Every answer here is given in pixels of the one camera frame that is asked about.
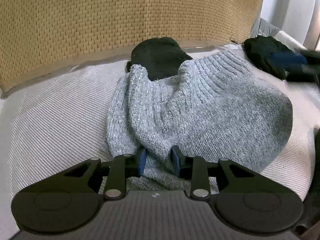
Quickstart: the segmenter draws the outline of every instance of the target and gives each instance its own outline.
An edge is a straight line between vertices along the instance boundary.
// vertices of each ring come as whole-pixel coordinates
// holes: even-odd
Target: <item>tan woven panel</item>
[[[261,0],[0,0],[4,91],[101,51],[160,36],[243,42]]]

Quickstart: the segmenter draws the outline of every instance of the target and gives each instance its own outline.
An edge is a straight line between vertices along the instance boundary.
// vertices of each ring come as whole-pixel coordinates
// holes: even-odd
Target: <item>woven straw mat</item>
[[[90,57],[85,55],[125,48],[152,37],[243,42],[249,37],[260,3],[261,0],[0,0],[0,86],[7,92],[72,64],[70,59],[87,60]]]

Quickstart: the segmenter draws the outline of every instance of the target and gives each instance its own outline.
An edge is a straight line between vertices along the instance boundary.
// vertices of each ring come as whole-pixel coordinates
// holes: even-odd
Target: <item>gray sweater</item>
[[[188,190],[173,175],[169,152],[210,162],[229,158],[261,172],[282,151],[292,129],[290,100],[256,78],[248,63],[231,52],[187,60],[177,76],[150,81],[145,68],[133,65],[110,103],[105,150],[113,156],[148,150],[142,178],[129,187]],[[211,179],[212,192],[217,192]]]

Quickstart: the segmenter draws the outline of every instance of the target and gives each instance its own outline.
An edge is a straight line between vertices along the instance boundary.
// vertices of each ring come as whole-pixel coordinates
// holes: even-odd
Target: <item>gray knit fabric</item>
[[[217,162],[225,157],[261,172],[284,148],[292,128],[292,105],[279,90],[253,76],[232,52],[187,60],[177,76],[150,81],[134,65],[110,103],[105,148],[113,156],[148,150],[142,178],[133,189],[188,189],[173,175],[169,152]],[[217,192],[214,179],[212,192]]]

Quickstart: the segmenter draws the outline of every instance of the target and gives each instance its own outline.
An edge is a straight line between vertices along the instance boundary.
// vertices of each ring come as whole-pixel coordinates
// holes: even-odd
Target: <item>silver screw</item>
[[[199,188],[193,191],[193,195],[197,197],[206,197],[207,195],[209,195],[209,192],[203,188]]]
[[[118,189],[109,189],[106,191],[106,195],[108,197],[119,197],[121,195],[121,191]]]

